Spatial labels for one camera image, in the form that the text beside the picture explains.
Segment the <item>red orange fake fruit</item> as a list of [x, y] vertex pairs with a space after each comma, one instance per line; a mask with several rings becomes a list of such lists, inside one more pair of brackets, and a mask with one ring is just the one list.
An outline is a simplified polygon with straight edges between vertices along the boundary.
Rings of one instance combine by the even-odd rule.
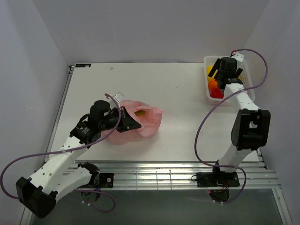
[[222, 91], [219, 88], [213, 89], [210, 91], [210, 97], [211, 98], [217, 98], [217, 99], [223, 99], [224, 95]]

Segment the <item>orange fake orange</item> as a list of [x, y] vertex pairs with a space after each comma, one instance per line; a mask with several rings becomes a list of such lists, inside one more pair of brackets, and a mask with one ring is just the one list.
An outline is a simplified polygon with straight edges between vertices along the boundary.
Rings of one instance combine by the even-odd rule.
[[218, 83], [215, 79], [212, 79], [208, 82], [208, 88], [209, 90], [218, 89]]

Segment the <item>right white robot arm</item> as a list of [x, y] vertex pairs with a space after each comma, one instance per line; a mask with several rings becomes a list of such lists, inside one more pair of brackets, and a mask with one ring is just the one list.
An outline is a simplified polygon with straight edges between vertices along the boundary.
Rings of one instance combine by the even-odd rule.
[[231, 145], [213, 167], [212, 182], [223, 186], [233, 180], [237, 167], [252, 151], [265, 146], [268, 139], [271, 114], [260, 109], [248, 96], [239, 79], [242, 69], [233, 57], [218, 58], [209, 77], [214, 77], [217, 87], [237, 112], [231, 131]]

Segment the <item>pink plastic bag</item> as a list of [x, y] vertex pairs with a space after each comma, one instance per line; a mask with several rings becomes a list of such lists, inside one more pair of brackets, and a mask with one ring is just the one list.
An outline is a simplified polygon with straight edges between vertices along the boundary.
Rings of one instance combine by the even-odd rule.
[[[139, 122], [142, 127], [123, 133], [115, 130], [106, 138], [106, 140], [113, 144], [122, 145], [129, 142], [139, 141], [143, 138], [149, 138], [158, 131], [162, 121], [162, 109], [148, 105], [144, 102], [133, 100], [123, 100], [121, 101], [120, 106], [125, 107], [128, 114], [135, 121]], [[136, 117], [134, 112], [139, 110], [145, 110], [147, 113], [144, 116]]]

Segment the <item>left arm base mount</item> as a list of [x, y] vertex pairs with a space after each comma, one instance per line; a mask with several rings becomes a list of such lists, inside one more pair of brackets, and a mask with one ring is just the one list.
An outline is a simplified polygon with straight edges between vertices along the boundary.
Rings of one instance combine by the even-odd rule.
[[79, 164], [78, 168], [74, 171], [75, 178], [77, 178], [75, 184], [75, 191], [80, 192], [82, 203], [88, 206], [94, 207], [103, 212], [109, 212], [111, 210], [101, 210], [96, 207], [95, 203], [100, 197], [108, 197], [112, 200], [113, 208], [116, 205], [114, 197], [108, 193], [105, 193], [102, 188], [113, 187], [113, 173], [102, 173], [100, 170], [91, 163]]

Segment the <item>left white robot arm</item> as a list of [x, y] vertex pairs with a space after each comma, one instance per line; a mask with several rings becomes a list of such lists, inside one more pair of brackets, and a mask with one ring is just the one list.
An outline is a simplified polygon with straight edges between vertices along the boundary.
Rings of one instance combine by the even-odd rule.
[[38, 218], [45, 218], [57, 201], [79, 187], [97, 188], [103, 176], [91, 163], [79, 164], [68, 175], [64, 172], [85, 153], [91, 143], [100, 140], [104, 131], [116, 129], [123, 133], [141, 128], [141, 124], [129, 115], [125, 107], [111, 108], [107, 101], [99, 100], [90, 112], [79, 119], [62, 145], [62, 153], [52, 156], [29, 178], [16, 182], [18, 200]]

